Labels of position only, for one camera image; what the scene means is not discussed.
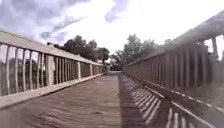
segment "white railing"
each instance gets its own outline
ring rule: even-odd
[[[102,75],[104,66],[0,31],[0,108]]]

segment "sky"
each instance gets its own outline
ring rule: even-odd
[[[223,5],[223,0],[0,0],[0,29],[60,45],[81,35],[113,53],[134,33],[163,44],[222,11]]]

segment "white cloud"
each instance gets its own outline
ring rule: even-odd
[[[92,0],[76,4],[65,11],[75,17],[86,17],[62,31],[68,31],[66,39],[76,34],[90,40],[95,39],[100,46],[112,52],[122,49],[126,38],[136,33],[141,39],[155,39],[163,43],[202,23],[223,9],[221,0],[132,0],[126,11],[117,14],[120,19],[112,23],[105,15],[114,5],[112,0]]]

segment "bridge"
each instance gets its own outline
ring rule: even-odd
[[[0,31],[1,128],[222,128],[224,109],[194,90],[223,85],[216,44],[223,15],[122,72]]]

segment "tree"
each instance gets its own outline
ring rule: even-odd
[[[158,47],[158,45],[154,42],[154,40],[145,40],[142,44],[142,48],[141,48],[141,56],[145,56],[147,54],[150,54],[151,52],[153,52],[156,48]]]
[[[128,43],[124,45],[124,55],[126,58],[126,62],[131,62],[135,58],[139,56],[141,51],[141,41],[140,39],[134,34],[128,37]]]
[[[141,59],[141,57],[150,54],[158,47],[154,40],[151,39],[145,40],[142,43],[135,34],[130,35],[127,40],[128,43],[124,45],[124,49],[122,51],[123,63],[130,63],[136,59]]]
[[[86,44],[86,40],[83,40],[82,36],[77,35],[74,39],[68,40],[64,47],[67,52],[80,55],[84,58],[96,61],[94,55],[94,49],[97,47],[97,43],[92,40],[88,44]]]
[[[109,53],[110,51],[107,48],[99,48],[97,51],[98,58],[99,60],[102,60],[102,63],[105,63],[105,60],[109,58]]]
[[[111,59],[111,70],[120,71],[122,70],[123,62],[123,51],[118,50],[110,56]]]

